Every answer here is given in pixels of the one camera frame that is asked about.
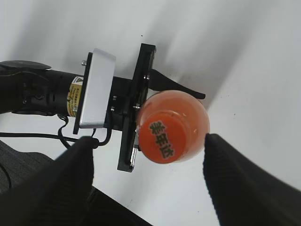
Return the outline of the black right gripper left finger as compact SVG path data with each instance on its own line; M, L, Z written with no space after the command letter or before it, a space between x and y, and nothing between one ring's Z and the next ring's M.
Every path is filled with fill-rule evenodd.
M94 142L82 137L55 161L0 196L2 226L79 226L94 177Z

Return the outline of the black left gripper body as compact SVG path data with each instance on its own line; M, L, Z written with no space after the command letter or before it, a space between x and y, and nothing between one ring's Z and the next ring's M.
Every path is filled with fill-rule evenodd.
M146 101L156 46L141 44L131 79L114 76L104 127L122 132L117 170L132 172L138 151L136 119Z

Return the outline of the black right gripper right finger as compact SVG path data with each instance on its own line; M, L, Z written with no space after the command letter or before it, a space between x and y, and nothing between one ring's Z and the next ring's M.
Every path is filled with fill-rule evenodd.
M221 226L299 226L301 192L207 134L203 175Z

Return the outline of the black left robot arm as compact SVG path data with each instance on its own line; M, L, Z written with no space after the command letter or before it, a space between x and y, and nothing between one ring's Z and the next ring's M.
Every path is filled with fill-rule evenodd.
M148 90L179 90L197 99L205 94L184 87L152 68L156 47L142 44L131 79L114 76L116 57L98 48L82 62L84 75L52 70L32 61L0 64L1 113L74 117L79 129L122 132L117 169L131 172L139 150L136 119Z

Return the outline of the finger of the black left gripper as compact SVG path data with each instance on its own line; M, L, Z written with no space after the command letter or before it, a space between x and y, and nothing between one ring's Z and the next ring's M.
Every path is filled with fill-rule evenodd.
M151 69L149 71L149 88L154 91L166 91L166 90L177 90L182 91L191 96L195 97L196 99L205 99L205 94L199 93L197 91L191 90L172 79L164 76L160 72L155 69Z

